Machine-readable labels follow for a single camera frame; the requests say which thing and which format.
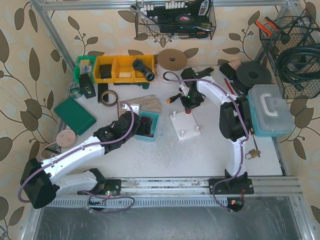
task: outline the cable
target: cable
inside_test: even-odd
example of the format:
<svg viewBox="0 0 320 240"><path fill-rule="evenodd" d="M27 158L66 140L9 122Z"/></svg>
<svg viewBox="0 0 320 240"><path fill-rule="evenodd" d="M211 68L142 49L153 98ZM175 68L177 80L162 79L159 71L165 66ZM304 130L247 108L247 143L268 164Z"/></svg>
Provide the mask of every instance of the cable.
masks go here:
<svg viewBox="0 0 320 240"><path fill-rule="evenodd" d="M171 73L171 74L174 74L177 78L177 80L173 80L173 79L168 79L166 78L166 74L167 73ZM166 71L164 74L163 74L163 78L167 81L171 81L171 82L191 82L191 81L202 81L202 82L206 82L206 83L209 83L213 86L215 86L216 88L218 88L219 90L221 90L227 97L228 99L233 103L234 105L234 108L235 108L235 111L239 117L239 120L240 120L240 123L241 123L241 126L245 132L245 139L241 141L240 143L240 152L241 152L241 160L240 160L240 165L239 165L239 169L238 171L235 173L234 176L230 177L230 178L227 178L227 179L223 179L223 180L220 180L218 182L216 182L214 185L213 185L213 188L212 188L212 194L213 194L213 198L214 200L222 207L222 208L225 208L227 209L228 211L232 212L233 210L228 208L227 206L224 206L222 205L218 199L216 198L215 196L215 189L216 187L221 184L221 183L226 183L226 182L229 182L231 181L232 179L235 179L239 173L241 172L241 169L242 169L242 165L244 163L244 147L243 147L243 143L248 141L249 139L249 131L247 130L246 128L246 125L245 125L245 122L241 116L241 113L240 113L240 110L238 108L238 105L237 103L235 102L235 100L233 100L233 98L231 96L229 96L229 94L227 93L227 91L225 91L220 85L218 85L217 83L213 82L213 81L209 81L209 80L206 80L206 79L202 79L202 78L193 78L193 79L180 79L179 76L177 74L175 74L174 72L169 72L169 71Z"/></svg>
<svg viewBox="0 0 320 240"><path fill-rule="evenodd" d="M42 152L43 152L47 147L49 147L49 146L51 146L51 145L53 145L53 144L56 144L56 143L57 143L57 142L54 141L53 143L50 143L50 144L48 144L47 146L45 146L44 148L42 148L41 151L40 151L40 153L39 153L39 157L40 157L42 160L45 160L45 159L41 156Z"/></svg>
<svg viewBox="0 0 320 240"><path fill-rule="evenodd" d="M112 197L112 198L109 198L109 197L104 197L104 196L98 196L98 195L94 195L88 191L82 191L83 193L85 194L88 194L92 197L95 197L97 199L103 199L103 200L113 200L113 199L131 199L132 200L132 203L127 206L126 208L123 208L123 209L120 209L120 210L116 210L116 211L97 211L97 210L94 210L92 209L92 211L95 211L95 212L98 212L98 213L102 213L102 214L117 214L117 213L121 213L121 212L124 212L124 211L127 211L129 210L136 202L136 200L132 197L132 196L116 196L116 197Z"/></svg>
<svg viewBox="0 0 320 240"><path fill-rule="evenodd" d="M308 26L297 25L299 23L304 24L305 18L307 18L307 21L309 22ZM320 44L315 43L308 45L311 34L314 31L316 31L317 34L320 33L320 28L312 27L312 23L313 20L308 15L297 17L295 20L276 31L269 40L270 53L276 62L279 78L284 83L292 84L298 91L304 90L301 83L320 78ZM284 30L286 29L289 29L287 34L293 29L298 29L297 32L300 33L299 35L304 34L304 36L295 44L296 46L287 48L277 57L278 51L275 51L276 44L281 41Z"/></svg>
<svg viewBox="0 0 320 240"><path fill-rule="evenodd" d="M68 152L66 155L62 156L61 158L58 158L57 160L54 160L52 163L49 163L41 168L39 168L38 170L36 170L34 173L32 173L22 184L21 184L21 187L18 191L18 199L20 202L22 203L30 203L29 200L24 200L22 199L21 197L21 193L22 193L22 190L24 189L24 187L27 185L27 183L35 176L37 175L38 173L40 173L42 170L45 170L46 168L50 167L50 166L53 166L54 164L60 162L61 160L69 157L70 155L80 151L80 150L84 150L85 148L87 147L90 147L90 146L94 146L94 145L106 145L106 144L114 144L114 143L117 143L117 142L120 142L121 140L125 139L129 133L131 132L133 126L134 126L134 123L135 123L135 116L134 116L134 111L132 109L132 107L130 106L129 103L127 103L126 101L122 101L123 104L127 105L130 109L130 112L131 112L131 124L130 124L130 127L128 129L128 131L120 138L116 139L116 140L112 140L112 141L99 141L99 142L92 142L92 143L89 143L89 144L86 144L84 146L80 146L74 150L72 150L71 152Z"/></svg>

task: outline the pliers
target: pliers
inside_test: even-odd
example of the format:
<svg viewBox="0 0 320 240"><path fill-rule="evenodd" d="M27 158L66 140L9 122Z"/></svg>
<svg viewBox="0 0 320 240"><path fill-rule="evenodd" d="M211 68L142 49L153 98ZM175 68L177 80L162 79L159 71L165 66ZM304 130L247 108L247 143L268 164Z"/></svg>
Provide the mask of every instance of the pliers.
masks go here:
<svg viewBox="0 0 320 240"><path fill-rule="evenodd" d="M274 28L276 31L280 30L280 27L274 22L272 21L269 17L265 17L264 20L266 21L267 24L269 24L272 28ZM255 21L255 25L261 29L263 32L265 32L267 34L267 36L270 38L272 37L272 32L269 31L264 25L261 24L261 22L259 22L258 20ZM283 30L280 30L280 40L282 42L282 44L287 44L290 41L290 36L288 33L284 32Z"/></svg>

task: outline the white stand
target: white stand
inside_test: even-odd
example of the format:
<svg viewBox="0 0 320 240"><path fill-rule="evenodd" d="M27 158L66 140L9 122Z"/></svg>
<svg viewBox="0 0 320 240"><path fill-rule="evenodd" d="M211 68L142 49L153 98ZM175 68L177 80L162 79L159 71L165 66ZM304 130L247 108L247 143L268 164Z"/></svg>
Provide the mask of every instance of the white stand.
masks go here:
<svg viewBox="0 0 320 240"><path fill-rule="evenodd" d="M174 130L179 140L194 138L201 135L199 126L197 125L192 113L186 114L184 111L170 115Z"/></svg>

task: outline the wire basket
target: wire basket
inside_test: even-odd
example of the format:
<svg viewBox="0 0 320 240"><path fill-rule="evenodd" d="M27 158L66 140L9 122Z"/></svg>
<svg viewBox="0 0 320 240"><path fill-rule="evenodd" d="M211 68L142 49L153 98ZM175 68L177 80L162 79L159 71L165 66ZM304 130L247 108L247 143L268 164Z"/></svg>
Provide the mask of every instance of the wire basket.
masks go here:
<svg viewBox="0 0 320 240"><path fill-rule="evenodd" d="M259 30L261 44L270 62L282 98L284 99L312 99L320 94L320 76L306 81L302 81L299 78L292 78L297 82L292 84L283 77L279 69L279 64L277 64L278 57L283 51L296 46L308 46L316 43L312 34L309 34L309 30L304 27L312 25L312 28L319 28L319 26L311 17L309 17L309 22L306 22L306 19L300 19L305 13L310 16L305 10L300 16L284 16L274 20L279 26L279 31L275 30L269 24L265 24L264 26L267 30L272 33L271 37L268 37L261 29ZM305 61L304 63L310 64L299 67L302 60ZM287 67L297 75L316 73L320 71L319 60L320 59L315 61L314 58L310 56L302 58L300 55L295 57Z"/></svg>
<svg viewBox="0 0 320 240"><path fill-rule="evenodd" d="M166 4L171 3L168 1L137 1L136 6L139 9L144 9L145 6L153 6L154 9L165 9L167 14L157 16L152 15L152 11L148 11L148 17L151 17L157 24L154 24L139 14L135 15L135 32L137 40L154 39L159 42L162 47L167 42L172 42L172 39L181 40L212 40L216 30L216 17L213 2L208 9L206 15L192 17L187 14L187 8L166 9ZM188 4L184 1L176 1L179 5ZM181 14L174 14L174 11L179 11ZM181 19L194 18L193 24L177 24L175 17L181 16Z"/></svg>

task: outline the brass padlock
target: brass padlock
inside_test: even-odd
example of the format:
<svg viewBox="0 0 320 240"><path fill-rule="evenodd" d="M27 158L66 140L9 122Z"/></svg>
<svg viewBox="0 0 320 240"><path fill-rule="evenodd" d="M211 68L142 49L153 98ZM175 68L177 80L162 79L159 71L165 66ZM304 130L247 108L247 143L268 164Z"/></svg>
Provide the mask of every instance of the brass padlock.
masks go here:
<svg viewBox="0 0 320 240"><path fill-rule="evenodd" d="M254 159L254 158L258 157L260 153L261 152L259 150L257 151L256 149L252 149L245 155L245 159L247 159L247 160Z"/></svg>

